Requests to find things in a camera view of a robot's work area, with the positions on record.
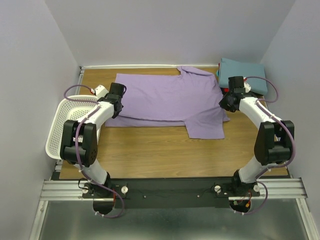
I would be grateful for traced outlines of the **purple t shirt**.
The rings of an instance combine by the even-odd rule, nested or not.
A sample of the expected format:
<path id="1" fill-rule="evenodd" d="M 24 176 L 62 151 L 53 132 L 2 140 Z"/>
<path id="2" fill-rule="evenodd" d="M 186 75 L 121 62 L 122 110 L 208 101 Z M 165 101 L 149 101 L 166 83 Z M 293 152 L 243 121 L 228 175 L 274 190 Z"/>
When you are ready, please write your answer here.
<path id="1" fill-rule="evenodd" d="M 228 121 L 219 102 L 223 94 L 216 76 L 191 66 L 177 67 L 179 75 L 117 74 L 127 87 L 123 109 L 107 127 L 185 126 L 191 139 L 224 139 Z"/>

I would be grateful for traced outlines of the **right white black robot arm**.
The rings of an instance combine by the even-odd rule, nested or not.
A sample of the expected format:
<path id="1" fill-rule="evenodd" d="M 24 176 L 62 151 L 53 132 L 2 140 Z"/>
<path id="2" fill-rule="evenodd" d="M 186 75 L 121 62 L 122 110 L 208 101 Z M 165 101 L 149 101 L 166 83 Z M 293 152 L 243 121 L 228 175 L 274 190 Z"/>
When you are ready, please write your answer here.
<path id="1" fill-rule="evenodd" d="M 231 178 L 229 189 L 236 196 L 252 190 L 267 171 L 287 167 L 296 155 L 294 123 L 271 113 L 264 101 L 251 92 L 247 78 L 232 76 L 228 79 L 228 92 L 219 102 L 228 112 L 245 114 L 258 130 L 252 159 Z"/>

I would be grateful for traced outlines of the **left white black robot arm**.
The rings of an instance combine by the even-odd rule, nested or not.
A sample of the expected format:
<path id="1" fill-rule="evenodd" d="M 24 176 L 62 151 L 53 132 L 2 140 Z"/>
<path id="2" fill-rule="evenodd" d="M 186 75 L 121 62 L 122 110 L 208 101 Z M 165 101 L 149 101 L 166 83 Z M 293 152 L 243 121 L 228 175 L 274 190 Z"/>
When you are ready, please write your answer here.
<path id="1" fill-rule="evenodd" d="M 66 120 L 63 124 L 60 144 L 60 158 L 78 167 L 79 172 L 92 185 L 93 191 L 101 198 L 107 197 L 112 189 L 110 174 L 104 170 L 98 161 L 98 129 L 108 120 L 115 119 L 123 110 L 122 99 L 127 87 L 121 83 L 111 83 L 109 90 L 99 85 L 90 88 L 95 99 L 84 97 L 68 97 L 67 92 L 76 86 L 69 87 L 63 94 L 69 102 L 89 103 L 93 106 L 88 113 L 77 120 Z"/>

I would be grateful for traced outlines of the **folded teal t shirt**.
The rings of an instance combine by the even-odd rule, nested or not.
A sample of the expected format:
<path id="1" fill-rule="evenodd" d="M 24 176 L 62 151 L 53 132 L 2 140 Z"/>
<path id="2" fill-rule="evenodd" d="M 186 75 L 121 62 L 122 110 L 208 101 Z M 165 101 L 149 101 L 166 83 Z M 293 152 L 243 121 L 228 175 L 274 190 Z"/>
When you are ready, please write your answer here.
<path id="1" fill-rule="evenodd" d="M 262 64 L 247 63 L 222 58 L 219 64 L 218 84 L 220 88 L 227 89 L 229 87 L 229 77 L 262 77 L 265 78 L 265 69 Z M 248 84 L 251 91 L 258 95 L 266 95 L 268 93 L 267 83 L 263 79 L 250 78 Z"/>

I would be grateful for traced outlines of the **white perforated plastic basket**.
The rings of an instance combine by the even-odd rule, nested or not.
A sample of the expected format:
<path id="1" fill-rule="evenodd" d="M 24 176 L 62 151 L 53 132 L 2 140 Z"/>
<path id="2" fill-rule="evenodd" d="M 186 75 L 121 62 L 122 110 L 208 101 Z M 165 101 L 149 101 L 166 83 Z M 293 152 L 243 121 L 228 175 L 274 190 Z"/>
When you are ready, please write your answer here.
<path id="1" fill-rule="evenodd" d="M 89 101 L 96 102 L 98 100 L 94 95 L 72 95 L 69 96 L 69 98 L 72 100 L 81 100 L 81 102 L 70 101 L 64 98 L 59 103 L 45 145 L 47 155 L 55 160 L 61 160 L 60 149 L 64 123 L 67 120 L 75 121 L 84 117 L 95 107 L 95 104 Z"/>

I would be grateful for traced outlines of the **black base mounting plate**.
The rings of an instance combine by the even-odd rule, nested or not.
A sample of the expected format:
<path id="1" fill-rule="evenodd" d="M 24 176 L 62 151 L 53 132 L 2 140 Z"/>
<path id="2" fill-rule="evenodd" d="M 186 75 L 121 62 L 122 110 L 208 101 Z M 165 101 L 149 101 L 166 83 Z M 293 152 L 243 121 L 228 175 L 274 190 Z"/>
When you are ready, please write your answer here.
<path id="1" fill-rule="evenodd" d="M 260 196 L 256 183 L 232 183 L 232 177 L 113 178 L 114 195 L 85 183 L 82 197 L 120 209 L 228 208 L 234 200 Z"/>

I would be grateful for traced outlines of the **aluminium extrusion rail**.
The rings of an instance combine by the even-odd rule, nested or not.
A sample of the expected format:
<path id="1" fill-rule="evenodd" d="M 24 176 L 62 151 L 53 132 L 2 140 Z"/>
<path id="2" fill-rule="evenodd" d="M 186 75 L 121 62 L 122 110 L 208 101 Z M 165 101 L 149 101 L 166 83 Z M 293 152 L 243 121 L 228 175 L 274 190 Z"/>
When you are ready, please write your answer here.
<path id="1" fill-rule="evenodd" d="M 268 199 L 306 199 L 308 197 L 300 178 L 263 178 L 259 180 L 260 195 L 253 199 L 262 200 L 268 191 Z M 92 193 L 85 194 L 83 187 L 86 181 L 49 180 L 42 185 L 40 200 L 42 201 L 107 201 L 111 198 L 96 197 Z"/>

